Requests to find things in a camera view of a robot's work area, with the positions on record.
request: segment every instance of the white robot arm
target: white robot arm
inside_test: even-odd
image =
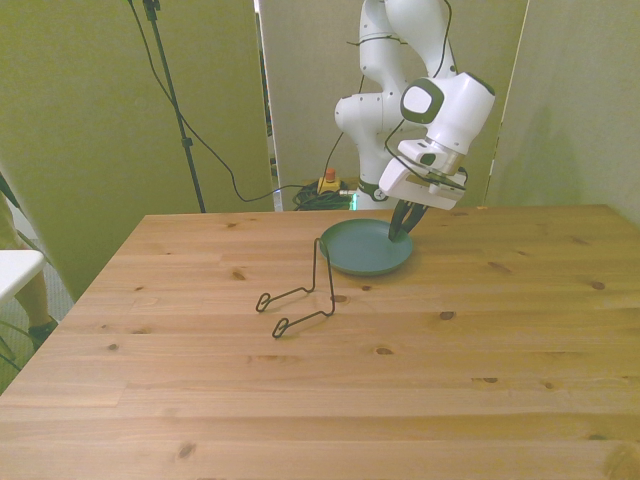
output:
[[[444,5],[443,0],[365,0],[360,69],[383,91],[343,98],[336,108],[336,122],[360,156],[358,208],[392,208],[394,198],[402,200],[390,238],[397,234],[409,208],[411,221],[403,226],[407,231],[426,207],[450,209],[462,197],[466,174],[458,171],[460,162],[495,98],[482,80],[457,73],[446,40]],[[400,66],[401,39],[427,68],[428,77],[411,85]],[[428,131],[423,139],[401,142],[400,154],[392,154],[383,140],[403,119],[404,130],[424,126]]]

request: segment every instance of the plate rim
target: plate rim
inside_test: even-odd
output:
[[[327,245],[327,248],[329,248],[329,245],[327,244],[328,242],[326,241],[326,236],[327,234],[334,228],[339,227],[339,226],[343,226],[345,223],[360,223],[360,222],[366,222],[366,223],[372,223],[372,224],[384,224],[387,228],[391,225],[388,221],[386,220],[380,220],[377,218],[351,218],[349,220],[344,220],[342,222],[338,222],[335,223],[333,225],[331,225],[329,228],[327,228],[322,235],[320,236],[320,239],[322,240],[322,243],[320,244],[320,253],[322,253],[322,256],[326,259],[327,256],[324,252],[324,249],[322,248],[322,244]],[[341,267],[340,265],[336,264],[335,261],[331,261],[331,267],[335,268],[336,270],[339,270],[343,273],[347,273],[350,275],[356,275],[356,276],[360,276],[360,277],[372,277],[372,276],[377,276],[377,275],[384,275],[386,273],[390,273],[393,270],[396,270],[397,268],[400,268],[408,259],[409,257],[411,257],[411,254],[413,253],[413,240],[411,239],[411,237],[409,236],[409,234],[405,231],[401,231],[400,235],[402,235],[402,242],[405,242],[408,244],[409,246],[409,252],[406,256],[406,258],[404,258],[401,262],[399,262],[396,265],[393,265],[391,267],[387,267],[385,269],[382,270],[368,270],[368,271],[360,271],[360,270],[351,270],[349,268],[346,267]]]

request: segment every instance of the wood grain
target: wood grain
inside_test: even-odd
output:
[[[640,479],[635,227],[429,211],[406,265],[336,273],[336,314],[272,339],[327,281],[258,297],[365,216],[146,217],[0,397],[0,478]]]

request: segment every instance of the microphone stand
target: microphone stand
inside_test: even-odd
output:
[[[156,43],[158,44],[158,52],[160,53],[160,59],[162,60],[162,67],[164,68],[164,74],[167,77],[167,85],[169,87],[169,93],[171,95],[171,103],[176,112],[176,118],[178,120],[178,127],[180,128],[180,135],[182,137],[182,146],[184,153],[187,156],[187,162],[189,163],[189,170],[191,171],[191,178],[193,179],[193,186],[196,190],[196,196],[198,197],[198,204],[200,205],[200,212],[206,213],[204,207],[204,200],[202,199],[202,192],[200,191],[200,185],[198,183],[198,175],[196,174],[196,167],[193,163],[193,156],[191,155],[191,146],[193,140],[187,137],[184,130],[184,123],[182,121],[182,114],[180,113],[180,107],[178,106],[178,99],[176,98],[176,92],[173,88],[173,82],[171,81],[171,74],[169,73],[169,65],[167,64],[167,58],[164,55],[164,48],[162,47],[162,40],[160,40],[160,32],[158,31],[156,10],[160,10],[159,0],[142,0],[144,4],[144,10],[147,14],[147,20],[151,22],[153,28],[153,34],[156,37]]]

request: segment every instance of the power cable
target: power cable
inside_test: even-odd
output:
[[[396,126],[396,128],[393,129],[393,131],[389,134],[389,136],[385,139],[384,141],[384,148],[387,152],[389,152],[393,158],[395,158],[396,160],[398,160],[402,166],[404,168],[406,168],[407,170],[409,170],[411,173],[413,173],[416,177],[418,177],[420,180],[427,182],[427,183],[432,183],[434,185],[447,185],[449,187],[454,187],[454,188],[459,188],[461,190],[466,190],[464,185],[460,185],[458,183],[455,183],[452,180],[448,180],[446,177],[444,177],[443,175],[438,175],[435,173],[432,173],[432,175],[434,175],[436,178],[429,178],[429,177],[425,177],[424,175],[419,174],[418,172],[416,172],[414,169],[412,169],[409,165],[407,165],[404,160],[402,160],[402,158],[400,157],[400,154],[394,152],[391,147],[389,146],[389,140],[391,139],[391,137],[398,131],[398,129],[402,126],[402,124],[404,123],[404,119],[402,119],[402,121]]]
[[[142,24],[140,23],[140,18],[138,17],[138,13],[136,12],[135,7],[133,6],[133,0],[128,0],[129,2],[129,6],[131,7],[131,11],[133,12],[133,16],[136,20],[136,24],[138,25],[138,30],[140,31],[140,35],[142,37],[142,41],[144,43],[144,48],[145,51],[147,52],[147,58],[149,59],[149,65],[151,66],[151,71],[153,72],[153,76],[156,79],[156,82],[158,82],[158,85],[160,85],[160,88],[162,89],[162,92],[164,93],[165,97],[167,97],[167,99],[169,100],[169,103],[171,103],[171,105],[173,105],[173,107],[175,108],[175,103],[173,102],[173,99],[171,98],[171,95],[169,95],[169,92],[167,92],[167,89],[165,88],[164,84],[162,83],[162,81],[160,80],[160,77],[158,76],[158,73],[156,72],[155,66],[153,64],[153,58],[151,57],[151,51],[149,49],[149,44],[147,43],[147,37],[144,33],[144,30],[142,29]],[[189,129],[189,131],[193,134],[194,137],[196,137],[196,139],[198,139],[198,141],[207,149],[209,150],[209,152],[211,152],[217,159],[218,161],[222,164],[222,166],[227,170],[227,172],[229,172],[229,175],[231,176],[231,183],[233,185],[233,190],[235,191],[236,196],[242,200],[245,203],[249,203],[249,202],[255,202],[257,200],[261,200],[263,198],[266,198],[270,195],[273,195],[276,192],[279,192],[285,188],[291,188],[291,187],[296,187],[296,188],[301,188],[304,187],[304,185],[285,185],[283,187],[280,188],[276,188],[275,190],[266,193],[265,195],[261,195],[259,197],[256,198],[244,198],[240,192],[238,191],[238,186],[236,184],[236,178],[235,175],[233,173],[233,170],[231,169],[231,167],[229,167],[229,165],[227,165],[227,163],[222,159],[222,157],[220,157],[220,155],[218,155],[218,153],[209,146],[209,144],[207,142],[205,142],[203,140],[203,138],[198,134],[198,132],[196,132],[191,125],[189,125],[189,122],[187,121],[187,119],[184,117],[184,115],[182,115],[182,112],[179,113],[180,118],[182,119],[182,121],[184,122],[184,124],[186,125],[186,127]]]
[[[363,85],[364,75],[362,75],[362,78],[360,79],[360,87],[358,88],[358,93],[356,95],[362,93]],[[317,191],[322,189],[322,186],[324,185],[324,180],[327,176],[327,170],[329,168],[329,162],[331,161],[333,152],[335,152],[336,147],[340,143],[343,135],[344,132],[341,132],[340,135],[338,135],[338,139],[333,144],[331,152],[329,152],[329,156],[327,157],[327,161],[324,165],[324,171],[322,173],[321,180],[319,181],[319,188],[318,182],[313,182],[311,185],[307,185],[300,189],[300,191],[293,198],[293,202],[296,204],[295,210],[332,210],[334,208],[342,207],[343,205],[349,204],[351,202],[351,200],[349,200],[347,197],[341,196],[339,192],[323,192],[319,195],[317,193]],[[346,190],[347,188],[348,186],[346,183],[341,183],[341,190]]]
[[[447,52],[447,40],[449,39],[449,28],[451,27],[451,19],[453,18],[453,9],[451,8],[449,0],[443,1],[447,4],[447,8],[449,9],[449,19],[447,20],[447,29],[444,32],[444,42],[442,42],[442,57],[440,57],[440,65],[438,66],[438,70],[436,70],[436,74],[433,76],[434,78],[438,76],[440,69],[442,69],[442,64],[444,63],[444,57]]]

